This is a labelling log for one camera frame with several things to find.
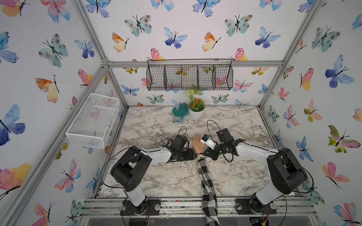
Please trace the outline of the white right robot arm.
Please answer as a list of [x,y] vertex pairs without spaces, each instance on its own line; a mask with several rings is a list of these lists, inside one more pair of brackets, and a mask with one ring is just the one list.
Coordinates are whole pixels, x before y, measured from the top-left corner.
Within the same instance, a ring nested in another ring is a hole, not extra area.
[[207,146],[205,156],[216,161],[220,155],[230,153],[259,162],[269,170],[271,182],[252,195],[251,202],[255,205],[266,206],[283,195],[289,195],[308,178],[306,171],[288,148],[267,149],[249,144],[244,139],[234,139],[227,129],[216,134],[219,144],[207,134],[201,138],[201,143]]

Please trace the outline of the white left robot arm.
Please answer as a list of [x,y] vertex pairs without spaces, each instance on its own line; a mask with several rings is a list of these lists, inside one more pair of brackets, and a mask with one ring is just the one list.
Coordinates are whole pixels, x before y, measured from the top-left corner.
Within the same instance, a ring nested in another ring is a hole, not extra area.
[[111,169],[111,176],[119,183],[134,207],[141,207],[147,197],[143,193],[140,182],[149,166],[160,163],[191,161],[196,154],[189,147],[189,140],[182,135],[168,140],[166,145],[156,149],[142,150],[136,146],[128,148],[125,154]]

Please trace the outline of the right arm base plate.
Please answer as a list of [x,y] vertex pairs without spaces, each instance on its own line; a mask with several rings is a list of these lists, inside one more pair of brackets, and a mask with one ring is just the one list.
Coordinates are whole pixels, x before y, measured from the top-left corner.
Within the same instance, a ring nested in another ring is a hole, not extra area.
[[235,202],[235,210],[239,215],[277,214],[276,205],[273,202],[264,205],[257,198],[240,198]]

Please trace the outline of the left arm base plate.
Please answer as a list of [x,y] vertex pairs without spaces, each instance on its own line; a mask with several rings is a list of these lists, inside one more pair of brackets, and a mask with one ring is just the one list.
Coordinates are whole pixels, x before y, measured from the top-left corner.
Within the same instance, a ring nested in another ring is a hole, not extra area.
[[121,206],[121,216],[158,216],[161,209],[159,199],[146,198],[139,206],[132,204],[129,199],[125,199]]

